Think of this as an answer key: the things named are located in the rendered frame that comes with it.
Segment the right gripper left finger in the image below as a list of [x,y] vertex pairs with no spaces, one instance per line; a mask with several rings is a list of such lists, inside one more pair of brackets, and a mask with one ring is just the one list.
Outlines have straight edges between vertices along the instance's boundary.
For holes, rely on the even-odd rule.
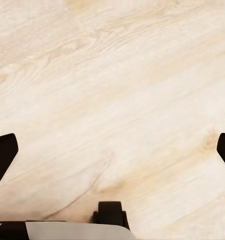
[[19,152],[14,133],[0,136],[0,181]]

